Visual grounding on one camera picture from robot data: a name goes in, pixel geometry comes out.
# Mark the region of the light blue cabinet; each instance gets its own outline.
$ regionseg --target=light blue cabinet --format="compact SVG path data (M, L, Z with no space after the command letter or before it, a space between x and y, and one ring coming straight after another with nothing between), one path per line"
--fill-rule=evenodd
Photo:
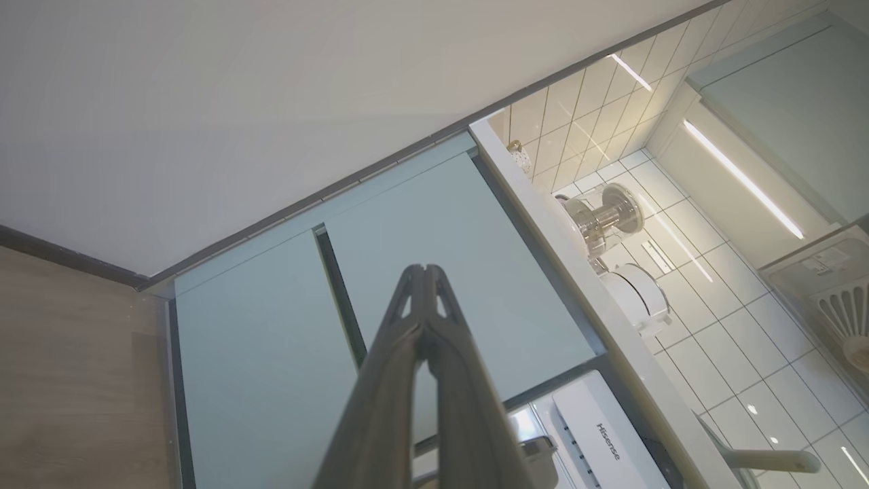
M325 225L367 345L401 272L420 263L438 264L447 273L501 399L594 356L465 153ZM415 441L421 441L437 425L435 382L427 368L420 369L415 396Z
M176 304L196 485L309 487L356 379L313 232Z

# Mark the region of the tile backsplash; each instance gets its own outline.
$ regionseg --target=tile backsplash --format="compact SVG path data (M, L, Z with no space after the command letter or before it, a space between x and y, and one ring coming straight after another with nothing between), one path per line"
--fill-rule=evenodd
M554 194L613 182L638 197L646 224L603 261L642 266L666 293L673 323L646 345L686 404L732 448L808 450L824 464L815 474L755 472L765 489L866 489L866 406L651 153L626 155ZM674 270L656 264L648 241Z

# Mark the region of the grout line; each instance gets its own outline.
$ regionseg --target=grout line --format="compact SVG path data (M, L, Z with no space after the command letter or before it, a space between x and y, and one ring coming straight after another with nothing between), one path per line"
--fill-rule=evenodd
M582 70L582 79L580 80L580 89L576 92L576 100L574 101L574 109L570 112L570 122L567 123L567 137L564 138L564 146L561 148L561 156L559 157L558 165L564 163L564 151L567 149L567 141L570 139L570 132L574 128L574 117L576 116L576 106L580 104L580 95L582 95L582 87L586 84L586 73L585 69Z
M809 353L811 353L811 352L804 353L804 354L800 355L799 358L803 358L803 357L805 357L805 355L808 355ZM779 373L779 372L785 370L785 369L786 369L787 367L789 367L789 366L791 366L791 364L787 364L787 365L785 365L785 366L779 368L777 371L775 371L775 372L773 372L773 373L767 375L765 378L762 378L761 380L758 380L757 382L755 382L755 383L749 385L748 387L746 387L746 388L745 388L744 390L742 390L741 392L745 392L745 391L747 391L748 389L751 389L752 387L756 386L757 384L760 384L761 382L765 382L765 381L766 381L766 378L770 378L770 377L772 377L772 376L775 375L776 373ZM716 404L716 405L710 407L710 408L707 409L705 412L710 412L711 410L715 409L716 407L720 407L721 405L723 405L724 403L726 403L727 401L729 401L730 399L733 399L733 398L736 398L736 394L734 394L732 398L727 398L727 399L725 399L725 400L719 402L718 404Z
M721 49L726 47L724 45L724 42L727 40L728 37L730 37L730 33L733 32L733 27L735 27L736 23L740 21L740 19L742 18L742 12L746 11L746 7L751 2L752 2L752 0L746 0L746 2L742 4L742 8L740 9L740 13L736 15L736 18L733 19L733 23L730 24L730 29L728 29L727 33L724 35L724 37L721 38L721 44L719 44L718 48L716 48L715 51L709 56L715 56L716 54L718 54L718 51L720 51Z
M676 371L679 373L679 375L682 376L682 380L685 380L685 384L688 386L688 389L691 389L691 393L693 393L693 394L694 394L694 397L697 398L697 402L699 402L700 405L702 405L704 408L706 408L706 405L703 404L703 401L700 400L700 396L697 395L697 391L694 390L693 385L691 385L691 383L688 382L688 379L685 378L685 374L682 373L682 370L679 368L678 365L676 365L676 362L675 362L675 360L673 360L673 357L670 356L670 352L667 351L667 348L665 348L665 349L663 350L663 352L664 352L665 355L667 355L667 358L670 358L670 363L672 363L673 366L676 367Z

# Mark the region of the upper cabinet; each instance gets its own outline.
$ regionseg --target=upper cabinet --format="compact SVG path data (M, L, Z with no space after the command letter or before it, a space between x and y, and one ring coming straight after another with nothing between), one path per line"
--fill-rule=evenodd
M176 307L196 485L309 487L356 380L313 232Z
M467 154L325 222L366 345L408 265L447 273L501 399L594 356L521 235ZM415 441L436 431L435 382L420 369Z

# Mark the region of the white ceiling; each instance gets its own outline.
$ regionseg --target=white ceiling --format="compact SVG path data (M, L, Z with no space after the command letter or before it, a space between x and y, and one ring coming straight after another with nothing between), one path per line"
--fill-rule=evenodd
M826 0L732 0L617 56L606 57L494 117L506 142L519 140L534 184L560 189L642 148L687 75L819 13Z
M153 275L704 0L9 0L0 224Z

